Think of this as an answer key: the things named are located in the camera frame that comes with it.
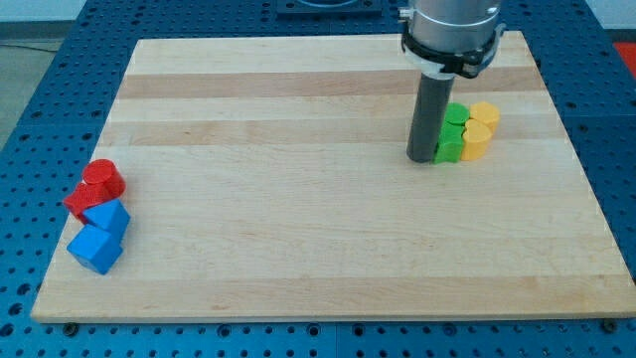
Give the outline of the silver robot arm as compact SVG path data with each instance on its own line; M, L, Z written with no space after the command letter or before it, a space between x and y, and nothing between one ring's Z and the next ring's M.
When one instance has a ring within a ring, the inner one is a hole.
M409 0L398 9L401 48L433 80L474 79L494 60L505 26L500 0Z

